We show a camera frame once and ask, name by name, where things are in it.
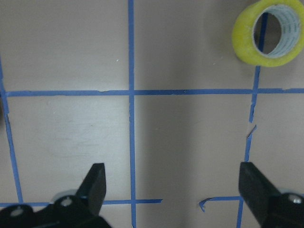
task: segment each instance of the grid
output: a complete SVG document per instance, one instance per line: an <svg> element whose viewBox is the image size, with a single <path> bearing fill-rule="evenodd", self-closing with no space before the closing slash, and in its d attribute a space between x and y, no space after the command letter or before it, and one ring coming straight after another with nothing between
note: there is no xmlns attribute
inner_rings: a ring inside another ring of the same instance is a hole
<svg viewBox="0 0 304 228"><path fill-rule="evenodd" d="M262 27L261 27L261 35L259 39L260 50L263 49L264 46L264 38L266 33L266 24L267 24L267 14L264 14L262 17ZM148 204L148 203L161 203L162 199L136 199L136 185L135 185L135 130L134 130L134 97L140 95L252 95L251 99L251 107L249 111L249 122L252 123L254 119L254 109L257 103L258 94L302 94L304 93L304 88L291 88L291 89L281 89L281 88L258 88L259 83L259 75L260 75L260 66L256 66L255 68L255 77L254 84L252 89L188 89L188 90L135 90L134 88L134 1L128 0L128 30L129 30L129 89L128 90L111 90L111 91L6 91L3 84L3 74L2 69L0 67L0 96L2 100L3 110L4 110L4 118L6 125L7 138L9 141L9 149L10 149L10 159L11 165L13 169L13 175L16 185L18 203L24 203L21 191L21 185L19 180L19 172L16 161L16 155L13 144L13 137L10 128L9 122L9 105L7 98L8 97L24 97L24 96L56 96L56 95L64 95L64 96L129 96L129 121L130 121L130 173L131 173L131 199L126 200L106 200L104 202L105 205L110 204L129 204L131 205L131 216L132 216L132 226L136 228L136 205L137 204ZM256 129L252 130L249 134L246 142L245 149L245 158L244 161L249 161L250 156L250 147L251 140L253 136L253 132ZM201 208L203 209L204 203L206 201L227 201L227 200L238 200L238 215L237 215L237 228L241 227L242 221L242 213L243 213L243 199L240 196L232 196L232 197L214 197L211 199L206 199L200 203ZM38 202L31 203L27 202L31 206L46 206L47 202ZM0 207L6 207L11 205L12 203L1 203Z"/></svg>

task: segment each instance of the blue tape line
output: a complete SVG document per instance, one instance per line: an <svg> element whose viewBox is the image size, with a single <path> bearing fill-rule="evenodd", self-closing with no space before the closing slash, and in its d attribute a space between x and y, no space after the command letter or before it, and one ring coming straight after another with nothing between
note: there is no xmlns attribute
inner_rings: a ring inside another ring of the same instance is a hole
<svg viewBox="0 0 304 228"><path fill-rule="evenodd" d="M131 204L131 200L105 200L103 205L114 205L114 204Z"/></svg>
<svg viewBox="0 0 304 228"><path fill-rule="evenodd" d="M244 200L240 199L238 204L238 213L237 213L237 228L241 228L242 225L243 205L244 205Z"/></svg>
<svg viewBox="0 0 304 228"><path fill-rule="evenodd" d="M135 95L252 94L251 89L135 90Z"/></svg>
<svg viewBox="0 0 304 228"><path fill-rule="evenodd" d="M151 204L151 203L161 203L162 199L137 199L136 204Z"/></svg>
<svg viewBox="0 0 304 228"><path fill-rule="evenodd" d="M205 212L205 204L208 201L235 201L235 200L241 200L242 198L240 196L218 196L218 197L212 197L207 198L199 202L199 206L203 212Z"/></svg>
<svg viewBox="0 0 304 228"><path fill-rule="evenodd" d="M131 174L131 216L136 228L136 182L135 182L135 123L134 123L134 1L128 0L129 30L129 111L130 111L130 174Z"/></svg>
<svg viewBox="0 0 304 228"><path fill-rule="evenodd" d="M245 158L244 161L248 162L249 161L249 157L250 157L250 148L251 148L251 140L252 140L252 136L253 136L253 132L257 129L257 126L255 125L255 127L252 129L252 131L250 132L250 134L247 137L246 140L246 148L245 148Z"/></svg>
<svg viewBox="0 0 304 228"><path fill-rule="evenodd" d="M263 15L262 15L262 26L261 26L261 32L260 32L260 39L259 39L259 42L258 42L258 49L260 51L263 51L263 49L264 49L265 34L266 34L266 28L267 28L267 21L268 21L268 13L263 13Z"/></svg>
<svg viewBox="0 0 304 228"><path fill-rule="evenodd" d="M10 91L7 96L128 96L128 90L54 90L54 91Z"/></svg>
<svg viewBox="0 0 304 228"><path fill-rule="evenodd" d="M11 206L11 205L14 205L16 203L0 203L0 207L1 208L5 208L5 207L8 207L8 206Z"/></svg>
<svg viewBox="0 0 304 228"><path fill-rule="evenodd" d="M259 94L303 94L304 88L290 88L290 89L280 89L280 88L264 88L258 89Z"/></svg>
<svg viewBox="0 0 304 228"><path fill-rule="evenodd" d="M257 90L258 90L258 82L259 82L260 71L261 71L261 67L256 66L255 79L254 79L253 89L252 89L250 114L249 114L249 122L250 123L253 122L255 107L256 107L256 104L257 104Z"/></svg>
<svg viewBox="0 0 304 228"><path fill-rule="evenodd" d="M4 89L1 60L0 60L0 94L1 94L2 104L3 104L6 134L7 134L7 138L9 141L10 161L11 161L11 165L12 165L12 169L13 169L13 175L14 175L14 180L15 180L18 202L22 203L23 197L22 197L21 184L20 184L20 179L19 179L17 160L16 160L16 155L15 155L15 148L14 148L14 143L13 143L13 136L12 136L11 127L10 127L10 120L9 120L10 110L9 110L9 104L8 104L6 92Z"/></svg>

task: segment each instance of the tape roll core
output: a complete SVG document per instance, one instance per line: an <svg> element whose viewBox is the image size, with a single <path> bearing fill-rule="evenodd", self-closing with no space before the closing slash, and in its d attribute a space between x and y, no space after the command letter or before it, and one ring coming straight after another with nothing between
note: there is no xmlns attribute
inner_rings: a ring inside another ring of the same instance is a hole
<svg viewBox="0 0 304 228"><path fill-rule="evenodd" d="M281 27L281 38L268 54L258 50L254 40L257 20L263 13L274 15ZM281 66L294 59L304 47L304 6L299 0L261 0L246 8L232 32L236 55L246 63L266 67Z"/></svg>

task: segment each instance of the grid square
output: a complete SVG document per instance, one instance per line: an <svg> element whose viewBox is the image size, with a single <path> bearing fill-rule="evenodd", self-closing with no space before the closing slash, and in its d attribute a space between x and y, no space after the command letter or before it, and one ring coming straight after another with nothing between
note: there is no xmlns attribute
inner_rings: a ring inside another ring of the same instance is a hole
<svg viewBox="0 0 304 228"><path fill-rule="evenodd" d="M138 96L136 196L199 202L238 193L250 95Z"/></svg>
<svg viewBox="0 0 304 228"><path fill-rule="evenodd" d="M135 88L252 88L254 67L234 54L231 32L248 1L134 2Z"/></svg>
<svg viewBox="0 0 304 228"><path fill-rule="evenodd" d="M18 202L13 171L10 162L10 147L6 135L4 114L0 102L0 202Z"/></svg>
<svg viewBox="0 0 304 228"><path fill-rule="evenodd" d="M208 202L206 213L195 202L190 205L183 198L136 207L139 228L235 228L238 215L238 201Z"/></svg>
<svg viewBox="0 0 304 228"><path fill-rule="evenodd" d="M113 228L132 228L131 205L103 205L100 215Z"/></svg>
<svg viewBox="0 0 304 228"><path fill-rule="evenodd" d="M130 198L128 97L11 97L9 105L25 202L78 189L98 162L105 163L106 199Z"/></svg>
<svg viewBox="0 0 304 228"><path fill-rule="evenodd" d="M8 91L128 89L127 1L2 0L0 39Z"/></svg>
<svg viewBox="0 0 304 228"><path fill-rule="evenodd" d="M279 188L304 192L304 94L258 95L250 160Z"/></svg>

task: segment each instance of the roll of tape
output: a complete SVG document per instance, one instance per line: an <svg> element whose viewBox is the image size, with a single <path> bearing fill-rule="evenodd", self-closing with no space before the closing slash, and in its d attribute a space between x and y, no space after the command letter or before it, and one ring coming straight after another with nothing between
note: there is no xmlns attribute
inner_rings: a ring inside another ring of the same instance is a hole
<svg viewBox="0 0 304 228"><path fill-rule="evenodd" d="M263 13L273 14L281 26L281 38L269 54L258 50L254 29ZM265 67L281 66L293 60L304 47L304 6L299 0L260 0L237 18L232 32L236 55L246 63Z"/></svg>

